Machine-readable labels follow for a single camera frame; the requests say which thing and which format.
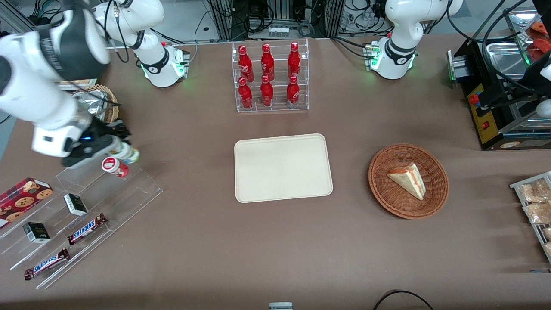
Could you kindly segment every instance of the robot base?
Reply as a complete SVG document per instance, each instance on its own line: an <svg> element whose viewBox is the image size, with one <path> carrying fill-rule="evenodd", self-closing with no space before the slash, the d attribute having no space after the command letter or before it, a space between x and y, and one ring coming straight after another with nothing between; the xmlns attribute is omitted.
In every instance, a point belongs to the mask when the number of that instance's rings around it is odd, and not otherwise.
<svg viewBox="0 0 551 310"><path fill-rule="evenodd" d="M187 78L190 67L189 52L184 52L172 46L165 48L169 52L169 61L158 73L148 72L142 65L145 77L157 87L168 87L181 79Z"/></svg>
<svg viewBox="0 0 551 310"><path fill-rule="evenodd" d="M369 49L364 48L364 55L373 57L373 59L365 60L365 66L368 71L375 71L383 78L399 79L406 75L406 72L412 67L415 55L409 61L404 58L405 62L397 65L385 51L387 41L388 38L382 38L379 41L373 41Z"/></svg>

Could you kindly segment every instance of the brown tabletop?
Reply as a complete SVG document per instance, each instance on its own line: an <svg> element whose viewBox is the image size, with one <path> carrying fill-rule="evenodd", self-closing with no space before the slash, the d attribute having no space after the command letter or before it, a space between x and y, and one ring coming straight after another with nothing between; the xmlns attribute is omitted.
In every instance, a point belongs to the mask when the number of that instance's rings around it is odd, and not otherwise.
<svg viewBox="0 0 551 310"><path fill-rule="evenodd" d="M0 261L0 308L371 309L398 288L435 309L549 307L551 275L527 273L548 264L509 189L551 170L549 151L480 151L447 74L446 51L461 38L425 37L397 81L330 40L309 42L307 114L238 115L230 44L201 46L190 77L166 89L114 58L105 84L124 105L139 164L165 191L47 290ZM333 193L237 202L235 142L305 133L327 140ZM0 189L61 171L30 149L31 135L18 121ZM373 155L399 142L426 148L447 171L450 197L431 218L391 215L366 183ZM393 296L380 309L412 305Z"/></svg>

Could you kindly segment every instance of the brown woven basket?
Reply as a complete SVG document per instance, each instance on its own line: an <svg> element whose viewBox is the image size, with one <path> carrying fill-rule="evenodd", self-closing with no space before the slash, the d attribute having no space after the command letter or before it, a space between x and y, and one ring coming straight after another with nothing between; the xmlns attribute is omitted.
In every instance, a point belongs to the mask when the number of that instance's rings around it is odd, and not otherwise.
<svg viewBox="0 0 551 310"><path fill-rule="evenodd" d="M426 193L418 200L391 180L390 169L415 163L419 168ZM383 148L371 160L369 186L379 203L391 213L409 219L426 218L437 213L446 203L449 184L444 168L427 150L412 144L396 144Z"/></svg>

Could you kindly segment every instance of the red and white cup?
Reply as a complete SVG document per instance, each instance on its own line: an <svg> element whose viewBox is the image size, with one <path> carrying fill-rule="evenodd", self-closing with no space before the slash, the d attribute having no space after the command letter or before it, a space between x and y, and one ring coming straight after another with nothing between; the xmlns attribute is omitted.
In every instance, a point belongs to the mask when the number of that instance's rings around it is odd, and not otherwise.
<svg viewBox="0 0 551 310"><path fill-rule="evenodd" d="M119 178L124 178L128 174L128 166L111 156L105 158L103 162L101 162L101 168L105 172L114 174Z"/></svg>

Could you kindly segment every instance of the snickers bar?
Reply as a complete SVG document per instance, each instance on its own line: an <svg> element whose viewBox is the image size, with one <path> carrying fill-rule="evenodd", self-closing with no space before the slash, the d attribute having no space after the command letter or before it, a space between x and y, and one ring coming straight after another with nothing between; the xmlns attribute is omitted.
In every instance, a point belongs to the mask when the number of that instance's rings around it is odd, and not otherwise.
<svg viewBox="0 0 551 310"><path fill-rule="evenodd" d="M67 251L67 249L62 249L61 252L46 259L45 261L41 262L39 265L34 266L34 268L29 268L25 270L25 280L29 281L35 276L37 276L39 273L43 272L44 270L51 268L52 266L59 263L60 261L69 260L69 258L70 258L69 252Z"/></svg>
<svg viewBox="0 0 551 310"><path fill-rule="evenodd" d="M94 229L100 227L101 224L107 222L107 218L100 213L95 219L84 225L83 228L77 230L74 234L67 237L70 245L74 245L77 241L84 238L87 234L91 233Z"/></svg>

